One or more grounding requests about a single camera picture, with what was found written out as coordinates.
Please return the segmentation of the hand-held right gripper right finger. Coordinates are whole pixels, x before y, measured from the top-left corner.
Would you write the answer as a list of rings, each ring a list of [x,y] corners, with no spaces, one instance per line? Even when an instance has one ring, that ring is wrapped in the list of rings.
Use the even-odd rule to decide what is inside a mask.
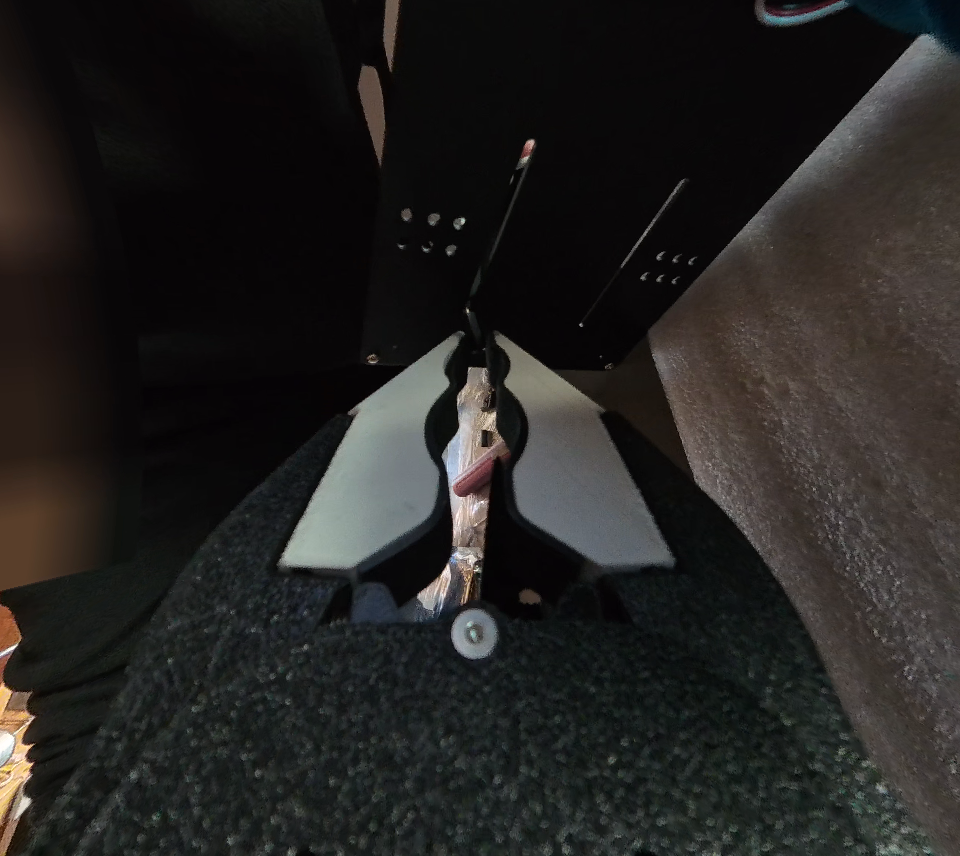
[[[674,568],[676,560],[603,423],[605,410],[503,334],[498,396],[519,409],[508,443],[520,520],[601,574]]]

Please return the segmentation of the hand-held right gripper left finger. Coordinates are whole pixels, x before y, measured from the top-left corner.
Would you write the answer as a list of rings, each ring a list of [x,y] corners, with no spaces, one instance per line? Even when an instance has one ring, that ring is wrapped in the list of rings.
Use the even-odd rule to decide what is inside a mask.
[[[350,411],[279,570],[360,578],[412,546],[435,511],[449,507],[446,471],[426,432],[463,338],[450,335]]]

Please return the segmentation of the blue hobby robot arm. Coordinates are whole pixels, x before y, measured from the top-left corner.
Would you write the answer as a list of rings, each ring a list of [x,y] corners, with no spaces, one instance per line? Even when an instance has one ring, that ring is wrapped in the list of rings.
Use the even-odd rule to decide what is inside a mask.
[[[548,366],[613,369],[958,0],[322,0],[386,105],[358,360],[406,367],[477,301]]]

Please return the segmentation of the red screwdriver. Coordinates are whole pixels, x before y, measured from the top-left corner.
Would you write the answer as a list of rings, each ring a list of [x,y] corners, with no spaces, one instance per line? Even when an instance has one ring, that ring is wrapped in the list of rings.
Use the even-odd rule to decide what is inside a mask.
[[[491,338],[488,334],[488,329],[485,326],[482,317],[478,314],[477,301],[480,299],[480,294],[485,286],[486,280],[490,276],[490,270],[493,262],[495,261],[498,249],[506,233],[507,227],[509,226],[511,216],[517,207],[527,173],[529,172],[532,160],[535,157],[536,148],[536,139],[529,139],[524,143],[520,157],[510,177],[505,212],[499,227],[493,234],[491,243],[486,250],[486,254],[479,264],[465,304],[467,305],[469,303],[472,306],[485,332],[486,350],[475,350],[477,353],[483,354],[485,361],[487,361],[490,357],[489,344],[491,342]],[[506,449],[505,444],[503,443],[496,443],[492,447],[487,448],[486,454],[481,455],[471,466],[464,470],[462,474],[454,480],[452,483],[453,493],[458,497],[466,498],[484,489],[492,481],[498,462],[508,459],[509,457],[509,450]]]

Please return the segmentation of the white foam sheet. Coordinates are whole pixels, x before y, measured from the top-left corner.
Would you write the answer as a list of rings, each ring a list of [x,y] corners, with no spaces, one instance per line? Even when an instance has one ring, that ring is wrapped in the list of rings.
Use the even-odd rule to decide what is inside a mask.
[[[959,65],[919,37],[651,334],[697,483],[958,854]]]

